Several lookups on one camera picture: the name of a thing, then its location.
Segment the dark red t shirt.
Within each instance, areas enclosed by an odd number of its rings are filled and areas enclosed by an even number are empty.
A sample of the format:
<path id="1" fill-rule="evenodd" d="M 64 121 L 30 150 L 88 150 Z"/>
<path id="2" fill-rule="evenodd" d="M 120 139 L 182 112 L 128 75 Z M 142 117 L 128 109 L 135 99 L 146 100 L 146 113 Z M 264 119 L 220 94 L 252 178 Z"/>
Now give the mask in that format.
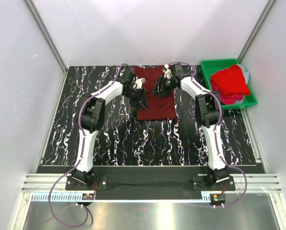
<path id="1" fill-rule="evenodd" d="M 145 79 L 143 88 L 146 89 L 146 99 L 148 109 L 138 109 L 138 120 L 161 120 L 161 119 L 175 119 L 175 98 L 174 91 L 171 91 L 169 96 L 158 97 L 156 94 L 151 95 L 159 76 L 163 77 L 163 66 L 153 68 L 134 67 L 135 75 L 141 79 Z"/>

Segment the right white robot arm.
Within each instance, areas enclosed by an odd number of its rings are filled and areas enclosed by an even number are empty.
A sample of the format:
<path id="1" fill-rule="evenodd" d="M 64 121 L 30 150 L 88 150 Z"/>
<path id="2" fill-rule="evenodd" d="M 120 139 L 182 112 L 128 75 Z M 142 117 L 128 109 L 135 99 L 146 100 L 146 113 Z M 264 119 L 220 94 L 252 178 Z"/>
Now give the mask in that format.
<path id="1" fill-rule="evenodd" d="M 165 64 L 162 71 L 164 75 L 158 77 L 151 94 L 164 97 L 168 96 L 172 89 L 180 88 L 195 100 L 195 120 L 203 130 L 208 151 L 209 169 L 201 187 L 208 185 L 211 189 L 218 190 L 229 179 L 221 147 L 220 96 L 199 84 L 193 75 L 187 74 L 182 63 Z"/>

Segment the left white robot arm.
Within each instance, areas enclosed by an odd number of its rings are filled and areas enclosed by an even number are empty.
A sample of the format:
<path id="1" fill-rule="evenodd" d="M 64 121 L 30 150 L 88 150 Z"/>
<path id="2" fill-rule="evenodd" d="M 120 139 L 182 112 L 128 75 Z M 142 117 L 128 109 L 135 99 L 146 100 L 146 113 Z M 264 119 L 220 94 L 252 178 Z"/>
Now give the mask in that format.
<path id="1" fill-rule="evenodd" d="M 148 109 L 144 83 L 144 78 L 138 78 L 131 70 L 125 70 L 100 90 L 80 97 L 77 113 L 79 147 L 71 175 L 81 189 L 87 190 L 93 185 L 95 141 L 105 122 L 106 105 L 123 95 L 129 99 L 132 107 Z"/>

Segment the green plastic bin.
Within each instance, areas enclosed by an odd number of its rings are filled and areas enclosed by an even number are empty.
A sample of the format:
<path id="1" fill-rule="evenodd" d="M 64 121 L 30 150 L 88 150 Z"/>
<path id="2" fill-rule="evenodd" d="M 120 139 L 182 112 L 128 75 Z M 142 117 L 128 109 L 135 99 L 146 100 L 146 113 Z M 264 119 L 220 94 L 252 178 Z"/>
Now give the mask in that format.
<path id="1" fill-rule="evenodd" d="M 258 103 L 250 74 L 235 58 L 201 61 L 206 88 L 220 94 L 223 110 L 245 109 Z"/>

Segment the pink t shirt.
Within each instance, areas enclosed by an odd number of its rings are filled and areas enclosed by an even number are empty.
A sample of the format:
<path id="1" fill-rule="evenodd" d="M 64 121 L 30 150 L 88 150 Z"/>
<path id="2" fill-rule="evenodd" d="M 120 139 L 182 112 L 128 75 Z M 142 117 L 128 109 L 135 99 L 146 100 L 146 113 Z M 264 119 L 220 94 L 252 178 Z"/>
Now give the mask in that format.
<path id="1" fill-rule="evenodd" d="M 232 96 L 225 96 L 219 88 L 213 83 L 213 81 L 210 81 L 211 87 L 213 91 L 217 91 L 220 95 L 220 99 L 223 104 L 229 105 L 229 104 L 241 104 L 244 102 L 244 95 L 241 94 L 234 94 Z"/>

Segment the bright red t shirt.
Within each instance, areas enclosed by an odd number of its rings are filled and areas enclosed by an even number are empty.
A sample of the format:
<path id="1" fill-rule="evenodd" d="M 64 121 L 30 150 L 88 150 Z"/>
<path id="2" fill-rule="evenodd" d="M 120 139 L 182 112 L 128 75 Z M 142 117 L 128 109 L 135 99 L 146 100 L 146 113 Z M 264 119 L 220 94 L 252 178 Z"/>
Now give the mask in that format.
<path id="1" fill-rule="evenodd" d="M 210 81 L 213 81 L 225 96 L 234 94 L 249 96 L 251 94 L 238 65 L 232 65 L 229 68 L 217 71 L 211 76 Z"/>

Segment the light blue t shirt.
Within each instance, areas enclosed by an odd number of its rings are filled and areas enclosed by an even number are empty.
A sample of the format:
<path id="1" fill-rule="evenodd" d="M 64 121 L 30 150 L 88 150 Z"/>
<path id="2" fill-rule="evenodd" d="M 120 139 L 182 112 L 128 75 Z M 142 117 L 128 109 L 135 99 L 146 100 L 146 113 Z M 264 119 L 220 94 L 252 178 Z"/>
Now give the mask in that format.
<path id="1" fill-rule="evenodd" d="M 246 71 L 245 67 L 241 64 L 238 64 L 238 66 L 240 67 L 243 77 L 245 79 L 245 83 L 248 84 L 249 83 L 249 78 L 250 78 L 250 74 L 249 72 Z"/>

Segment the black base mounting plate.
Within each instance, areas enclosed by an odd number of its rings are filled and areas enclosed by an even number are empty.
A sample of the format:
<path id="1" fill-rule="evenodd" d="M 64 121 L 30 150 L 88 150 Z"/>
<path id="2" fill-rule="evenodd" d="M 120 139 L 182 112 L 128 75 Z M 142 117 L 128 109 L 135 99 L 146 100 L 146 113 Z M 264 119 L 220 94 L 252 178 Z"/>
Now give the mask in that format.
<path id="1" fill-rule="evenodd" d="M 99 200 L 194 200 L 235 191 L 231 170 L 207 166 L 95 166 L 67 176 L 66 190 L 96 191 Z"/>

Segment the left aluminium frame post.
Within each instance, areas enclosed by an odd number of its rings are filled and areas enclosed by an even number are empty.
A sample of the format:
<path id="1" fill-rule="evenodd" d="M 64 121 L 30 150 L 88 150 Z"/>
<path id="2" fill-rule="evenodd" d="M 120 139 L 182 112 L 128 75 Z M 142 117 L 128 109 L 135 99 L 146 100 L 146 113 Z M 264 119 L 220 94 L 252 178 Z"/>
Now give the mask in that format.
<path id="1" fill-rule="evenodd" d="M 49 47 L 53 57 L 55 58 L 58 66 L 60 67 L 61 71 L 66 74 L 68 67 L 66 66 L 65 62 L 62 59 L 53 39 L 51 38 L 46 25 L 38 12 L 36 5 L 34 4 L 33 0 L 23 0 L 24 4 L 26 5 L 28 11 L 30 12 L 35 24 L 37 25 L 39 31 L 41 32 L 47 46 Z"/>

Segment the aluminium frame post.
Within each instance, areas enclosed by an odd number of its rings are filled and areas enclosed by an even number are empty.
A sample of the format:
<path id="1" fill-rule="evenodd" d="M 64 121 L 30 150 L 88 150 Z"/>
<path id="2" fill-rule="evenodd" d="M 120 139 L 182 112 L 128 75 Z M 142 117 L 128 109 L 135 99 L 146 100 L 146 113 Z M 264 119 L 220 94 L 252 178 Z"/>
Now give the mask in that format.
<path id="1" fill-rule="evenodd" d="M 33 0 L 23 0 L 24 4 L 26 5 L 28 11 L 30 12 L 35 24 L 37 25 L 39 31 L 41 32 L 47 46 L 49 47 L 53 57 L 55 58 L 58 66 L 60 67 L 61 71 L 66 74 L 68 67 L 66 66 L 65 62 L 62 59 L 53 39 L 51 38 L 46 25 L 38 12 L 36 5 L 34 4 Z"/>
<path id="2" fill-rule="evenodd" d="M 262 29 L 264 23 L 266 22 L 268 16 L 272 12 L 276 3 L 277 3 L 277 0 L 268 0 L 267 1 L 266 5 L 264 6 L 258 20 L 256 21 L 249 37 L 247 38 L 239 56 L 238 56 L 238 62 L 239 63 L 242 63 L 242 61 L 244 60 L 244 58 L 245 58 L 246 54 L 248 53 L 251 45 L 255 41 L 257 35 L 259 34 L 260 30 Z"/>

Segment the aluminium extrusion rail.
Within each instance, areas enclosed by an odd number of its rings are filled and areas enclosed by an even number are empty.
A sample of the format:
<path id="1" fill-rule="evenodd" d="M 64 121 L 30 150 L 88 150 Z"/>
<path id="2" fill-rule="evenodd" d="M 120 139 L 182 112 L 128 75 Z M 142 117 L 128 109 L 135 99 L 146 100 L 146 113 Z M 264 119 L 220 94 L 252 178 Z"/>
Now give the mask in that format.
<path id="1" fill-rule="evenodd" d="M 51 187 L 54 186 L 55 191 L 66 190 L 66 187 L 72 185 L 69 179 L 63 177 L 58 180 L 60 174 L 28 174 L 25 178 L 22 191 L 50 191 Z M 201 188 L 198 186 L 197 182 L 205 177 L 204 174 L 199 174 L 197 176 L 190 175 L 151 175 L 151 174 L 141 174 L 141 175 L 130 175 L 130 174 L 100 174 L 95 177 L 97 184 L 97 189 L 99 191 L 106 191 L 115 185 L 121 186 L 166 186 L 174 187 L 181 186 L 185 184 L 186 186 L 194 187 L 195 190 L 202 191 L 212 191 L 216 190 L 215 186 L 208 188 L 205 186 Z M 235 191 L 241 193 L 244 188 L 247 188 L 248 193 L 280 193 L 281 188 L 276 175 L 274 174 L 247 174 L 246 179 L 242 174 L 232 174 L 229 180 L 226 182 L 226 191 Z"/>

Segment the right aluminium frame post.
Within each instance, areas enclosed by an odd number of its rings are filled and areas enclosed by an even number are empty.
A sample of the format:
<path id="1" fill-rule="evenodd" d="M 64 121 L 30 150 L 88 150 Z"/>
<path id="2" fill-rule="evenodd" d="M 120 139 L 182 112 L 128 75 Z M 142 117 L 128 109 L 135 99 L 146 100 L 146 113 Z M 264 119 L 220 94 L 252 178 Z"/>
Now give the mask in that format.
<path id="1" fill-rule="evenodd" d="M 246 54 L 248 53 L 251 45 L 255 41 L 257 35 L 259 34 L 260 30 L 262 29 L 264 23 L 266 22 L 268 16 L 272 12 L 276 3 L 277 3 L 277 0 L 268 0 L 267 1 L 266 5 L 264 6 L 258 20 L 256 21 L 249 37 L 247 38 L 239 56 L 238 56 L 238 62 L 239 63 L 242 63 L 242 61 L 244 60 L 244 58 L 245 58 Z"/>

